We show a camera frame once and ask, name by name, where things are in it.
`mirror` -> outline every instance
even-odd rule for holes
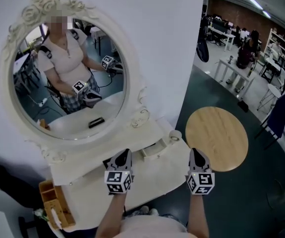
[[[101,29],[77,18],[51,16],[19,46],[13,87],[37,128],[81,139],[106,128],[124,101],[121,51]]]

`round wooden table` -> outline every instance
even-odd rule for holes
[[[214,171],[233,170],[247,156],[247,133],[240,121],[226,110],[198,109],[189,117],[185,135],[188,146],[206,154]]]

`person in white shirt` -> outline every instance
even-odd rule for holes
[[[246,31],[247,31],[246,28],[243,28],[243,29],[240,31],[240,39],[241,39],[242,41],[244,41],[245,38],[247,38],[247,36],[248,36],[248,34],[247,34]]]
[[[159,216],[143,206],[122,220],[127,194],[116,194],[96,231],[95,238],[208,238],[202,195],[191,195],[188,226],[173,215]]]
[[[282,55],[282,49],[281,49],[281,47],[280,47],[280,42],[279,42],[278,40],[277,40],[275,43],[271,43],[271,44],[269,45],[269,48],[270,48],[271,50],[274,50],[275,52],[277,52],[279,56]]]
[[[38,52],[38,66],[47,76],[50,83],[60,91],[64,105],[71,113],[86,107],[80,96],[76,96],[72,86],[78,81],[84,81],[89,87],[99,92],[99,87],[89,68],[106,70],[87,55],[87,36],[79,29],[73,29],[77,35],[67,29],[66,16],[51,16],[46,23],[47,36],[42,46],[51,51],[51,59],[43,52]]]

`black shoulder strap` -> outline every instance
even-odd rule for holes
[[[74,29],[70,29],[69,31],[71,32],[71,34],[75,40],[79,39],[78,33]]]
[[[40,51],[43,51],[45,55],[48,57],[48,59],[52,58],[51,51],[44,45],[40,46]]]

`ornate white mirror frame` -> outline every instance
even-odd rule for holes
[[[67,6],[72,17],[88,21],[110,36],[120,51],[125,67],[125,97],[115,119],[99,133],[83,139],[64,140],[52,132],[36,127],[25,113],[13,87],[12,69],[19,45],[34,28],[45,22],[54,6]],[[110,17],[95,6],[78,0],[31,0],[17,21],[9,27],[9,35],[0,55],[0,95],[6,112],[27,140],[36,143],[50,164],[64,162],[68,155],[88,152],[118,134],[119,128],[137,128],[148,121],[149,112],[142,104],[143,85],[135,48],[124,32]]]

